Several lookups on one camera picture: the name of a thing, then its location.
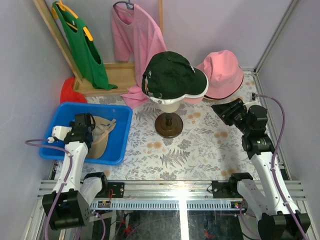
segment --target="brown stand base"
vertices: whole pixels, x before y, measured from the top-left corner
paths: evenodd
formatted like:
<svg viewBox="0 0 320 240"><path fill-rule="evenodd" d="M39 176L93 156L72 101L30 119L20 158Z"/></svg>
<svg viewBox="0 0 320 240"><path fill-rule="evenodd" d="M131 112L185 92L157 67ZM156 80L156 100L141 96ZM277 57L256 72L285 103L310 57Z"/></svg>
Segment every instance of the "brown stand base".
<svg viewBox="0 0 320 240"><path fill-rule="evenodd" d="M154 127L161 137L173 139L182 132L184 123L176 113L162 113L156 118Z"/></svg>

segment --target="wooden rack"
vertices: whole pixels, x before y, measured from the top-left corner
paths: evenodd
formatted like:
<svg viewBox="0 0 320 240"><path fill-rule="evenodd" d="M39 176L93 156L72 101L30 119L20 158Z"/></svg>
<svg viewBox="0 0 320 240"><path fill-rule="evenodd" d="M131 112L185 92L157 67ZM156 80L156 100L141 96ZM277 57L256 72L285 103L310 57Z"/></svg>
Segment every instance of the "wooden rack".
<svg viewBox="0 0 320 240"><path fill-rule="evenodd" d="M117 85L118 88L111 90L95 89L92 84L82 76L69 46L61 34L45 0L33 0L33 2L75 76L73 90L85 96L116 96L127 93L127 88L132 87L136 83L134 62L105 62L104 67L107 71L109 83ZM163 0L158 0L158 8L159 27L163 34Z"/></svg>

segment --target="hat stand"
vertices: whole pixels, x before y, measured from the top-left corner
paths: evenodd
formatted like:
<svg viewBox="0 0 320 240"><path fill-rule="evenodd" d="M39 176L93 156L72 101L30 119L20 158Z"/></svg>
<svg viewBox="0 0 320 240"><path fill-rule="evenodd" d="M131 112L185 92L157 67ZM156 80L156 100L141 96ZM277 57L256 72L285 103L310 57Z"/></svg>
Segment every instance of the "hat stand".
<svg viewBox="0 0 320 240"><path fill-rule="evenodd" d="M173 104L158 103L159 108L164 111L164 113L160 114L156 118L154 127L161 137L165 139L173 139L182 132L184 123L182 122L181 117L174 113L178 110L181 102L182 100Z"/></svg>

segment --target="dark green baseball cap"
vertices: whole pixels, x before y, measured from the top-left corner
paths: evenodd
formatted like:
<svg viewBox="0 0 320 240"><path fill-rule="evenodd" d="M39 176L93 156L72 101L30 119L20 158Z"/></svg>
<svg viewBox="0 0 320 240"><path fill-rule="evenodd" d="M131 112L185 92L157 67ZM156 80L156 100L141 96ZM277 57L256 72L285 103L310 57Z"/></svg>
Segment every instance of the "dark green baseball cap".
<svg viewBox="0 0 320 240"><path fill-rule="evenodd" d="M208 90L206 75L173 51L154 55L142 76L142 92L150 98L198 98Z"/></svg>

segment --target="red cloth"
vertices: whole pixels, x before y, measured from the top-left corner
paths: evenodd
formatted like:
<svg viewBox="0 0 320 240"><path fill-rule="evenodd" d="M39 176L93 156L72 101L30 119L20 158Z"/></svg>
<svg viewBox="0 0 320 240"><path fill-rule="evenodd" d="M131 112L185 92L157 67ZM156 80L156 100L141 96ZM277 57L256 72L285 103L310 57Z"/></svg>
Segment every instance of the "red cloth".
<svg viewBox="0 0 320 240"><path fill-rule="evenodd" d="M60 94L60 103L64 102L74 102L74 103L84 103L87 104L85 96L79 92L75 92L73 89L75 83L75 77L70 77L64 81Z"/></svg>

